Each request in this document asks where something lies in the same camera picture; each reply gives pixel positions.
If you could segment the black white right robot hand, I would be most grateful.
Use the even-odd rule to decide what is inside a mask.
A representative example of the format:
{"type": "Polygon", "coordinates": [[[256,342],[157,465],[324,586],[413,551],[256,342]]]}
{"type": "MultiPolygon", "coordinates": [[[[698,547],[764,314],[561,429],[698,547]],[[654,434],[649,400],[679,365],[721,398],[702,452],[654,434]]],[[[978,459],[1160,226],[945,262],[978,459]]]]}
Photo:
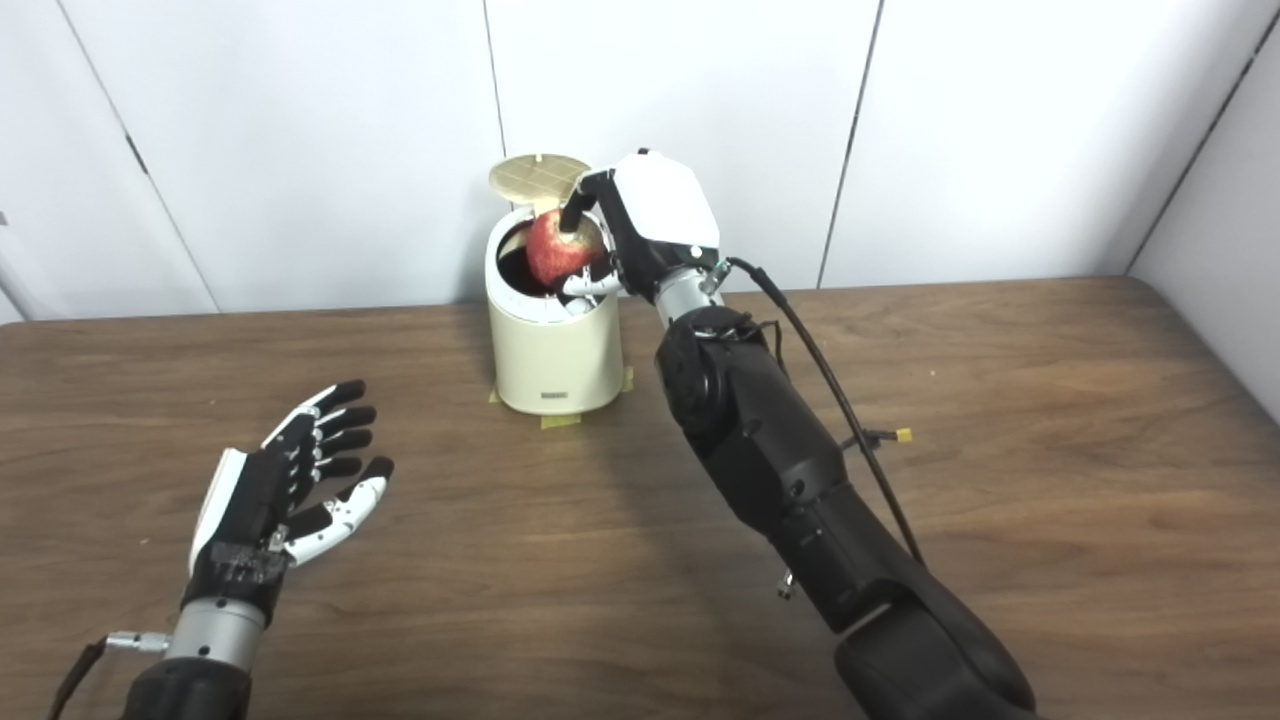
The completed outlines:
{"type": "Polygon", "coordinates": [[[558,229],[577,231],[594,211],[611,240],[609,254],[557,277],[566,296],[626,291],[680,318],[721,304],[714,269],[721,229],[707,196],[685,164],[643,149],[613,167],[579,177],[561,209],[558,229]]]}

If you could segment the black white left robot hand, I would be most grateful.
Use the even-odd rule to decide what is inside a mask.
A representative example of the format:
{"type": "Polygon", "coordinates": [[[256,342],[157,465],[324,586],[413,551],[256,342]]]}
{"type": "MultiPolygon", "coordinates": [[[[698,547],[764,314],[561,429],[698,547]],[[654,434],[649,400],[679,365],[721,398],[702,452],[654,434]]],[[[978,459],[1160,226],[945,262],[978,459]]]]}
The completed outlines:
{"type": "Polygon", "coordinates": [[[321,389],[250,451],[225,448],[198,512],[180,598],[246,603],[271,621],[289,570],[335,548],[372,515],[394,462],[362,460],[378,411],[364,380],[321,389]]]}

